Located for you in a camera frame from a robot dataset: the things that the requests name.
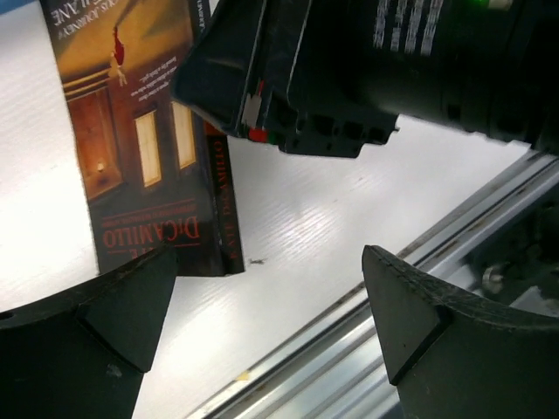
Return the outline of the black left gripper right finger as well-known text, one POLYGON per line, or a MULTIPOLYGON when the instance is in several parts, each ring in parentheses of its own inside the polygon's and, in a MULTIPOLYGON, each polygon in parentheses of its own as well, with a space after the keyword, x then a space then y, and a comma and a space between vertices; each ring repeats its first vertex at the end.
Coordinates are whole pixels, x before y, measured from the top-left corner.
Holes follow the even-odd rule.
POLYGON ((556 418, 558 320, 435 278, 377 245, 362 272, 407 418, 556 418))

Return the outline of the Edward Tulane orange book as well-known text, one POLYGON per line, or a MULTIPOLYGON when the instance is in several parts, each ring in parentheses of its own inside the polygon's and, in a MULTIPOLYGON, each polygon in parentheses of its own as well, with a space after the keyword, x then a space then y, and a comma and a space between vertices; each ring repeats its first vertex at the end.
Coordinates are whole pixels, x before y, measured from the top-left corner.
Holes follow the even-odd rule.
POLYGON ((184 277, 244 271, 227 137, 173 96, 206 1, 41 4, 75 138, 100 272, 160 244, 184 277))

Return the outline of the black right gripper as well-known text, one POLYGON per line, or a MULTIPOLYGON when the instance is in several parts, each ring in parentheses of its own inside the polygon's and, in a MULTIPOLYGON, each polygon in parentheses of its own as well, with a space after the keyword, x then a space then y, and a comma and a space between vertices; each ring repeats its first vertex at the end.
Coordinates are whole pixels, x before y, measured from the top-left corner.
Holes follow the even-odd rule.
POLYGON ((221 1, 175 97, 232 137, 355 158, 409 116, 558 152, 555 1, 221 1))

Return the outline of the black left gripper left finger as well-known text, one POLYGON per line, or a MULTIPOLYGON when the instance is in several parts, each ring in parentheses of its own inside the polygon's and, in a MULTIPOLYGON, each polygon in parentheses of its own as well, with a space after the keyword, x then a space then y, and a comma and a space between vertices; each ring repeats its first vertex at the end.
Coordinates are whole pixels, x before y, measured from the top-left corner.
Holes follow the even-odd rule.
POLYGON ((173 248, 1 314, 3 418, 129 418, 177 276, 173 248))

